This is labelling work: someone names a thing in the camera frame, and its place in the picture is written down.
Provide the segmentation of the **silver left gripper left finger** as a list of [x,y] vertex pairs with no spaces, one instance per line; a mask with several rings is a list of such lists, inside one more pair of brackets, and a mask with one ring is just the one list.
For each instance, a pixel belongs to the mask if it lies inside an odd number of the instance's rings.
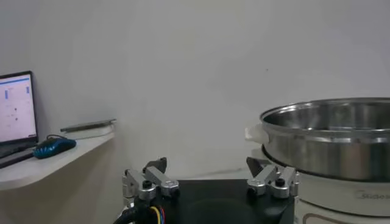
[[143,201],[152,201],[159,192],[162,197],[179,198],[178,180],[169,178],[165,172],[168,165],[166,157],[149,161],[141,172],[127,169],[122,176],[122,193],[124,198],[138,197]]

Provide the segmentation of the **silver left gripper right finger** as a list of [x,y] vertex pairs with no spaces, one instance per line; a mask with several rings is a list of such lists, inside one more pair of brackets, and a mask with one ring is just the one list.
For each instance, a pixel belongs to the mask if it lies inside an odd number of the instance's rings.
[[247,157],[246,163],[252,174],[247,180],[247,194],[258,198],[269,191],[274,198],[297,197],[299,173],[293,167],[279,168],[268,160]]

